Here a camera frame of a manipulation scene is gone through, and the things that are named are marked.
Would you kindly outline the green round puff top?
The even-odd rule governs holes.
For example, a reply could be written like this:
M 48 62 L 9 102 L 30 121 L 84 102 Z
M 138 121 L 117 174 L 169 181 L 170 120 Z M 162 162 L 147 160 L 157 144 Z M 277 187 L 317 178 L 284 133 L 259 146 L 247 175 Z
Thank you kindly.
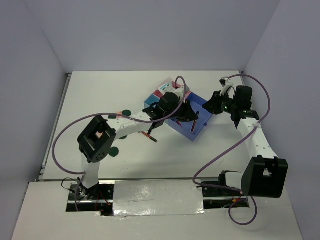
M 124 116 L 127 116 L 127 117 L 129 117 L 129 116 L 132 115 L 132 112 L 131 112 L 130 110 L 128 110 L 128 109 L 123 110 L 121 113 L 122 113 Z

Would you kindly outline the dark red lip gloss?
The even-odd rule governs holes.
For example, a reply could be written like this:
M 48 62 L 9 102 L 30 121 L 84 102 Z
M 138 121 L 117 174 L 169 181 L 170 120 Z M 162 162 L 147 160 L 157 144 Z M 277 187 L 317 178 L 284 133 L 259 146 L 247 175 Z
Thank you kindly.
M 148 134 L 148 135 L 151 135 L 152 131 L 153 131 L 154 129 L 157 129 L 157 128 L 161 127 L 161 126 L 163 125 L 163 123 L 164 123 L 163 121 L 154 122 L 154 123 L 151 125 L 150 129 L 148 130 L 147 134 Z

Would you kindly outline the cotton pad pack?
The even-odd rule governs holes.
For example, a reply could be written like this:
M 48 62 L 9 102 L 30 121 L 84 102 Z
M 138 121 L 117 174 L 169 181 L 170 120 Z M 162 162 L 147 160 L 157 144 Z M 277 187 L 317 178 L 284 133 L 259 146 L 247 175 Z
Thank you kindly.
M 171 77 L 167 78 L 162 84 L 159 85 L 157 90 L 164 95 L 165 93 L 173 93 L 176 89 Z

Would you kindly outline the long red lip gloss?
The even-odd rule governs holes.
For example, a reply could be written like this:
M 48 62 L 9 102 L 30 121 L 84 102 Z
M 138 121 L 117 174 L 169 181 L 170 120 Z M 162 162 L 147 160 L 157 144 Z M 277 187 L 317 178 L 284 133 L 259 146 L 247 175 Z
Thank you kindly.
M 193 121 L 193 124 L 192 124 L 192 127 L 191 127 L 191 133 L 193 133 L 195 131 L 195 128 L 196 128 L 196 124 L 197 124 L 197 121 L 199 119 L 199 115 L 200 115 L 200 112 L 197 111 L 196 112 L 196 119 Z

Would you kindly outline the three-compartment organizer box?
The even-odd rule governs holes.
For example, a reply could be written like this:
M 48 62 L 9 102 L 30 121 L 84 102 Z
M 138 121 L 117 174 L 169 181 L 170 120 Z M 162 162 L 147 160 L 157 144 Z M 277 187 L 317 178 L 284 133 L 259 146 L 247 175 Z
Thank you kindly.
M 178 91 L 178 96 L 182 97 L 184 90 L 179 90 L 184 88 L 183 85 L 176 83 L 171 78 L 166 79 L 158 88 L 144 101 L 144 107 L 148 108 L 153 103 L 158 103 L 161 97 L 164 96 L 166 92 L 175 92 Z M 177 119 L 166 119 L 165 123 L 179 132 L 181 135 L 185 136 L 192 142 L 200 134 L 202 129 L 207 125 L 212 114 L 202 108 L 202 105 L 207 101 L 204 100 L 199 95 L 193 93 L 189 90 L 185 96 L 185 101 L 190 103 L 190 107 L 193 112 L 197 115 L 198 119 L 190 122 L 182 122 Z

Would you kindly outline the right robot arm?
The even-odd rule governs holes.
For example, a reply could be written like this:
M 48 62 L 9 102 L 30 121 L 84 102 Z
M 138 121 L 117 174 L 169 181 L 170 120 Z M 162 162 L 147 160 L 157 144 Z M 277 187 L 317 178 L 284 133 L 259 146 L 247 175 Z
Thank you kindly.
M 245 196 L 278 199 L 284 189 L 288 163 L 272 150 L 258 113 L 251 109 L 252 88 L 237 86 L 233 97 L 229 97 L 228 90 L 225 86 L 221 91 L 215 91 L 202 107 L 214 115 L 223 112 L 231 115 L 235 128 L 244 139 L 250 161 L 244 172 L 223 171 L 219 175 L 218 192 L 228 196 L 238 189 Z

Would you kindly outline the silver foil tape panel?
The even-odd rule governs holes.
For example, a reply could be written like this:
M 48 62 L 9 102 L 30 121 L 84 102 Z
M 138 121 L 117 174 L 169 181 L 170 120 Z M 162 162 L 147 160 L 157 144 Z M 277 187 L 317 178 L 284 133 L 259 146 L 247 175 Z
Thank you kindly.
M 185 216 L 203 214 L 204 200 L 191 180 L 117 181 L 113 191 L 113 215 Z

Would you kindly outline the green round puff bottom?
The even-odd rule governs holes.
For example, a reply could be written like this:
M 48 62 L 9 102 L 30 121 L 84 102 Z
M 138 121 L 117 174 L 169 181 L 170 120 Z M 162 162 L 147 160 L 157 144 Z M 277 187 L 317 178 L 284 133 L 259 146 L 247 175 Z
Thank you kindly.
M 119 149 L 117 147 L 112 147 L 110 150 L 109 150 L 109 155 L 111 157 L 116 157 L 118 154 L 119 154 Z

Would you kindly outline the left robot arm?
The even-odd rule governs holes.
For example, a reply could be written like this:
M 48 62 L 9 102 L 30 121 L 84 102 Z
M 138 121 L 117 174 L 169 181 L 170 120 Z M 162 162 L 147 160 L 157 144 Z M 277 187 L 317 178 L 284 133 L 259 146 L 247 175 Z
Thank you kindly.
M 176 93 L 167 92 L 158 102 L 133 115 L 133 119 L 119 117 L 105 119 L 95 116 L 77 138 L 82 153 L 82 167 L 85 172 L 79 188 L 80 194 L 90 200 L 100 193 L 98 173 L 100 162 L 105 159 L 112 148 L 113 142 L 125 136 L 148 132 L 162 126 L 164 121 L 155 120 L 167 117 L 177 110 L 170 119 L 179 122 L 193 122 L 199 116 L 192 109 L 190 101 L 181 100 Z

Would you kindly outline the metal mounting rail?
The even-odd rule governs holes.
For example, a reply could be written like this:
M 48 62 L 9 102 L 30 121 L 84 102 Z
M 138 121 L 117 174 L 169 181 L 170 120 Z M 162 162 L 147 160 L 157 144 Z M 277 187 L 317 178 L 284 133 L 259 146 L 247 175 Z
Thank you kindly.
M 114 215 L 114 183 L 103 183 L 99 186 L 93 196 L 88 199 L 81 195 L 81 191 L 76 194 L 76 184 L 67 187 L 68 198 L 66 204 L 67 212 L 100 212 L 103 216 Z M 203 197 L 203 208 L 211 209 L 228 209 L 231 204 L 236 203 L 234 208 L 248 208 L 249 200 L 240 195 L 239 192 L 228 189 L 213 188 L 206 186 L 196 187 Z

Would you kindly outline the green round puff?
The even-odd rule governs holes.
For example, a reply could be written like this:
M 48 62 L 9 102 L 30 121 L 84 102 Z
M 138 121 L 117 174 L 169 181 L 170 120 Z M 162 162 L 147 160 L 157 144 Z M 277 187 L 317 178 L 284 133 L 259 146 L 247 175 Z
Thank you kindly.
M 124 116 L 127 116 L 127 117 L 129 117 L 129 116 L 132 115 L 132 112 L 131 112 L 130 110 L 128 110 L 128 109 L 123 110 L 121 113 L 122 113 Z
M 119 154 L 119 149 L 117 147 L 112 147 L 110 150 L 109 150 L 109 155 L 111 157 L 116 157 L 118 154 Z
M 117 119 L 117 115 L 116 114 L 110 114 L 109 116 L 108 116 L 108 119 Z

